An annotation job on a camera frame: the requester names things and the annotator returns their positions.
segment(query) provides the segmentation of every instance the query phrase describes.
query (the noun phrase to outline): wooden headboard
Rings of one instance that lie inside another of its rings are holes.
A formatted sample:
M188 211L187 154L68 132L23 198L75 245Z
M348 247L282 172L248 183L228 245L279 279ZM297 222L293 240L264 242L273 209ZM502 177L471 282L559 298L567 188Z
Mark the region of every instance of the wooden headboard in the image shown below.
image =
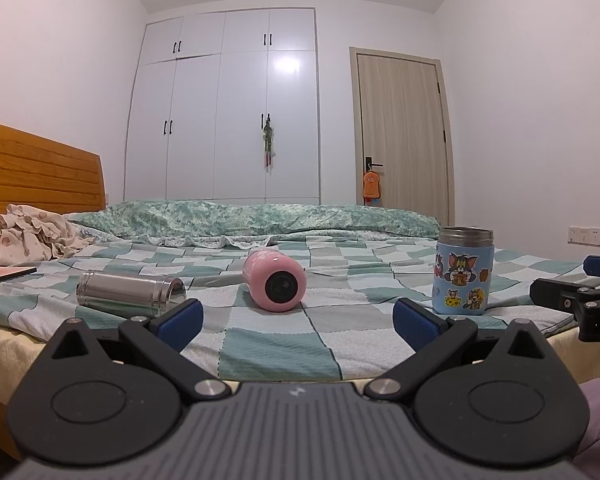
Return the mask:
M0 213L9 203L56 213L103 209L100 157L0 124Z

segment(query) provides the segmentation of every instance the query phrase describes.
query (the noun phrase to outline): blanket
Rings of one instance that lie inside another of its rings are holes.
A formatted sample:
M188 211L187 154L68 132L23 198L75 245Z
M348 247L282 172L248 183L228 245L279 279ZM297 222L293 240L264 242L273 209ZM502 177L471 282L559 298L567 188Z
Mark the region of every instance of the blanket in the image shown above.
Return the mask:
M227 205L204 200L123 202L67 218L124 239L179 239L297 234L313 230L375 231L394 236L437 238L438 221L413 211L361 205Z
M202 332L182 354L224 380L369 378L413 354L394 331L392 309L397 298L430 308L434 240L287 235L273 243L306 269L304 300L288 312L266 312L253 303L240 272L248 249L114 241L42 262L37 273L0 283L0 325L42 340L69 317L81 317L92 328L113 328L121 318L78 306L75 288L84 270L168 274L179 277L187 297L204 306ZM526 317L547 336L566 330L573 316L532 306L529 285L536 278L584 277L580 263L496 250L490 308L475 321L504 329Z
M68 258L92 242L58 213L9 204L0 214L0 266Z

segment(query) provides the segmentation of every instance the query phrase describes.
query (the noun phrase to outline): wardrobe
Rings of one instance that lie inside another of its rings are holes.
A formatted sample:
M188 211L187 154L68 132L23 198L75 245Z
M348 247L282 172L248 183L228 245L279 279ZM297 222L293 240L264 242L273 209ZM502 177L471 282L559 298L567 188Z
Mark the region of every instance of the wardrobe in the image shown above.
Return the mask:
M213 12L148 25L125 200L317 204L319 197L314 10Z

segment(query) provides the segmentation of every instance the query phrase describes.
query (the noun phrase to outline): pink thermos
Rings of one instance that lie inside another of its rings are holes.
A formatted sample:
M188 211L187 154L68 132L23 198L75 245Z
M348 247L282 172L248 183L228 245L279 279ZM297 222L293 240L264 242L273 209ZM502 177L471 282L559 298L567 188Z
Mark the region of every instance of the pink thermos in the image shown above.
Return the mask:
M306 291L304 269L293 258L271 249L250 254L242 268L253 301L270 312L295 307Z

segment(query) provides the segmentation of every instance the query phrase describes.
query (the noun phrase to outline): orange hanging ornament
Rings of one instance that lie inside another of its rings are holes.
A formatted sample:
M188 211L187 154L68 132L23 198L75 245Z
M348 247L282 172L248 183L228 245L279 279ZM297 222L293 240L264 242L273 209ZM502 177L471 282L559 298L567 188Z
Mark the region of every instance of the orange hanging ornament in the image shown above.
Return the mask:
M364 182L362 196L365 198L365 201L369 202L370 200L380 198L380 175L375 171L367 171L362 179Z

